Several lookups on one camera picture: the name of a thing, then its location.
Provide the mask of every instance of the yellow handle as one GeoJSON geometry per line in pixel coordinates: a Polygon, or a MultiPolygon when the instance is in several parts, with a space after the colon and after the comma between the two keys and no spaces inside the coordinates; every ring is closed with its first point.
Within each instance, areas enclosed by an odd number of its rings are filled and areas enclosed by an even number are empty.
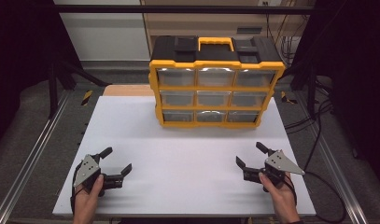
{"type": "Polygon", "coordinates": [[[228,44],[231,51],[233,51],[232,39],[229,37],[199,37],[198,50],[201,51],[202,44],[228,44]]]}

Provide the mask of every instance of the plastic drawer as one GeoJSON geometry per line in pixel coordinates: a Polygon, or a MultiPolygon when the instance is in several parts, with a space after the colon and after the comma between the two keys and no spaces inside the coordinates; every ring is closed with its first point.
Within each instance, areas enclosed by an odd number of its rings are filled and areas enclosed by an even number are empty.
{"type": "Polygon", "coordinates": [[[233,110],[228,112],[227,121],[228,122],[255,122],[259,111],[241,111],[233,110]]]}
{"type": "Polygon", "coordinates": [[[197,105],[228,105],[230,91],[197,91],[197,105]]]}
{"type": "Polygon", "coordinates": [[[193,111],[191,110],[163,110],[162,113],[164,121],[193,121],[193,111]]]}
{"type": "Polygon", "coordinates": [[[195,83],[194,69],[160,68],[157,74],[162,86],[193,86],[195,83]]]}
{"type": "Polygon", "coordinates": [[[194,91],[160,91],[163,105],[193,105],[194,91]]]}
{"type": "Polygon", "coordinates": [[[274,78],[275,70],[239,70],[235,86],[240,87],[269,87],[274,78]]]}
{"type": "Polygon", "coordinates": [[[231,106],[262,106],[266,94],[262,91],[234,91],[231,106]]]}
{"type": "Polygon", "coordinates": [[[225,120],[225,111],[198,110],[196,120],[198,122],[222,122],[225,120]]]}
{"type": "Polygon", "coordinates": [[[198,71],[198,85],[231,86],[234,75],[230,68],[203,68],[198,71]]]}

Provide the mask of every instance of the human hand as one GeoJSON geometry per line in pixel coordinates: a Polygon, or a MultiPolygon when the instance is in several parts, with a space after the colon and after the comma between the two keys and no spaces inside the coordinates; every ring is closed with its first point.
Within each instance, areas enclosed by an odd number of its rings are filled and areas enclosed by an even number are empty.
{"type": "MultiPolygon", "coordinates": [[[[297,208],[295,206],[294,195],[291,189],[283,183],[274,186],[268,176],[259,173],[262,185],[269,191],[274,203],[274,213],[277,215],[280,223],[291,223],[300,221],[297,208]]],[[[289,181],[289,173],[286,173],[286,182],[289,181]]]]}
{"type": "Polygon", "coordinates": [[[103,187],[104,176],[99,175],[93,184],[91,193],[84,189],[83,185],[76,187],[76,207],[73,218],[74,224],[93,223],[99,192],[103,187]]]}

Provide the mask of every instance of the white tabletop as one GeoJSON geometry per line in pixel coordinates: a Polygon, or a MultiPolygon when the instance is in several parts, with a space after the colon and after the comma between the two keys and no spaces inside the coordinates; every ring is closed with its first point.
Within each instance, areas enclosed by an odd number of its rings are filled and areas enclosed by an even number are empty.
{"type": "MultiPolygon", "coordinates": [[[[96,213],[109,217],[256,217],[274,213],[262,185],[243,179],[235,157],[247,166],[264,167],[262,142],[283,149],[295,161],[274,99],[257,129],[163,128],[155,118],[155,98],[102,96],[94,109],[54,215],[72,216],[70,196],[75,167],[86,154],[113,152],[100,161],[102,173],[133,170],[122,189],[108,189],[96,213]]],[[[300,175],[291,175],[300,215],[315,208],[300,175]]]]}

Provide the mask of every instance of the aluminum rail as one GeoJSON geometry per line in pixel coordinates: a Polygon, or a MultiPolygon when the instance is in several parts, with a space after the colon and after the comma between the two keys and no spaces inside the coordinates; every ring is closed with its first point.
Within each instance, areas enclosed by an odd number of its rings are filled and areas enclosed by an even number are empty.
{"type": "Polygon", "coordinates": [[[44,130],[35,142],[35,145],[33,146],[29,157],[22,166],[21,171],[12,184],[9,192],[7,193],[6,198],[0,203],[0,224],[4,224],[8,221],[9,215],[11,214],[17,200],[21,196],[21,193],[27,181],[29,180],[30,175],[32,174],[32,171],[35,169],[38,159],[41,156],[47,142],[49,141],[50,135],[55,129],[55,126],[58,123],[71,94],[71,91],[63,92],[58,111],[55,113],[55,116],[52,119],[48,120],[47,124],[44,127],[44,130]]]}
{"type": "MultiPolygon", "coordinates": [[[[302,93],[294,92],[296,99],[298,100],[303,112],[307,115],[306,100],[302,93]]],[[[317,138],[318,125],[317,122],[314,122],[312,125],[312,134],[317,138]]],[[[364,216],[364,213],[359,205],[358,200],[356,199],[355,194],[350,188],[349,183],[347,182],[344,172],[339,166],[337,160],[334,158],[329,145],[327,144],[326,139],[323,136],[323,133],[320,133],[320,137],[317,143],[317,146],[320,150],[320,154],[323,158],[323,161],[326,163],[326,167],[329,169],[332,180],[334,181],[335,187],[340,192],[342,199],[344,200],[346,211],[352,219],[352,222],[355,224],[366,224],[368,223],[367,218],[364,216]]]]}
{"type": "Polygon", "coordinates": [[[36,9],[60,13],[191,13],[313,15],[333,12],[319,7],[238,7],[238,6],[117,6],[117,5],[34,5],[36,9]]]}

